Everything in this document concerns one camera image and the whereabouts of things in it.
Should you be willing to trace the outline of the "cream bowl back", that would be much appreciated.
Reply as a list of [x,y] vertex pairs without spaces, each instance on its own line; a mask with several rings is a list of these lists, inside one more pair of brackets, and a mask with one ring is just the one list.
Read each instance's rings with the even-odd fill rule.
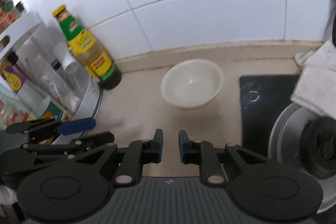
[[223,72],[206,59],[190,59],[173,66],[163,77],[161,94],[170,105],[194,109],[209,104],[220,92]]

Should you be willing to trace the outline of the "green label fish soy bottle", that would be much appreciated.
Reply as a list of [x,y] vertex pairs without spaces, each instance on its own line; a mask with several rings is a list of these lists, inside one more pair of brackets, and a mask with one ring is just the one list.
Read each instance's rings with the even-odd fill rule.
[[17,61],[16,53],[9,53],[1,62],[1,76],[34,116],[38,119],[55,118],[56,121],[70,121],[73,114],[49,93],[36,86],[17,67]]

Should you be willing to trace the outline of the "black gas stove top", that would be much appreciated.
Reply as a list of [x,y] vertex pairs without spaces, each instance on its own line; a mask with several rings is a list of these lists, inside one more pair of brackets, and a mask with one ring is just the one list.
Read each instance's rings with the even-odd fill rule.
[[290,105],[299,75],[254,75],[239,78],[243,147],[268,155],[273,125]]

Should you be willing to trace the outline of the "green yellow sauce bottle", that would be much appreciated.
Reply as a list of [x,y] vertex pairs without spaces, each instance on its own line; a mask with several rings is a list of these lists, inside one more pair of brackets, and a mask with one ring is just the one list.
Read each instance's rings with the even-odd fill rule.
[[122,80],[122,72],[109,52],[62,4],[52,12],[66,38],[73,56],[98,79],[101,88],[114,89]]

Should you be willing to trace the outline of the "stove burner with cap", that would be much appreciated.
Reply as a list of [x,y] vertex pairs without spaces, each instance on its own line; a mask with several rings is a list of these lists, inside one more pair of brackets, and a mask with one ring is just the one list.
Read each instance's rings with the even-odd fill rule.
[[276,119],[268,157],[314,177],[322,187],[318,213],[335,205],[335,120],[294,103]]

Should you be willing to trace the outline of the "small chili sauce jar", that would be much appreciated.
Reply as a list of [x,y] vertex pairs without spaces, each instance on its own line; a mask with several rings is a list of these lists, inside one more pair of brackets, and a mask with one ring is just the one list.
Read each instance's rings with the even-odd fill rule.
[[0,32],[3,33],[21,15],[12,0],[0,0]]

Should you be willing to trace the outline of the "white cloth on stove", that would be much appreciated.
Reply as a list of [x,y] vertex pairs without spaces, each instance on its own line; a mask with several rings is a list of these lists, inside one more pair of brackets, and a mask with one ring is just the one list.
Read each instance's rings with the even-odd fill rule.
[[294,61],[301,74],[291,102],[335,119],[335,45],[327,41],[316,51],[296,54]]

